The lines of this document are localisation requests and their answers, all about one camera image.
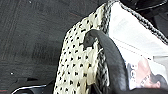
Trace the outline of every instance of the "white fabric with black dots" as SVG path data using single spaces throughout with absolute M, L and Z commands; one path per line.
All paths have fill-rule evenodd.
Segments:
M 53 94 L 88 94 L 88 85 L 95 83 L 98 67 L 98 41 L 94 43 L 94 49 L 88 47 L 84 51 L 81 43 L 89 30 L 100 30 L 103 13 L 104 5 L 67 32 Z

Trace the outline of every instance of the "dark background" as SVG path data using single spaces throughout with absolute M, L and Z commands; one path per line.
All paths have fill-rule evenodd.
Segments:
M 18 78 L 55 79 L 68 29 L 107 0 L 0 0 L 0 93 Z

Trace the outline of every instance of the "white surface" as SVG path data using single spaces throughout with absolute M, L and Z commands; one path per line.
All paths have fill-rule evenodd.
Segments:
M 136 17 L 122 9 L 119 3 L 111 7 L 109 36 L 134 46 L 152 56 L 168 56 L 168 46 L 139 23 Z

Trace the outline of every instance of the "polka dot fabric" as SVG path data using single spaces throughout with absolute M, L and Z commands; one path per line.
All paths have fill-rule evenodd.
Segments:
M 74 25 L 66 34 L 53 94 L 88 94 L 96 82 L 98 41 L 84 50 L 84 36 L 91 29 L 100 30 L 104 5 Z

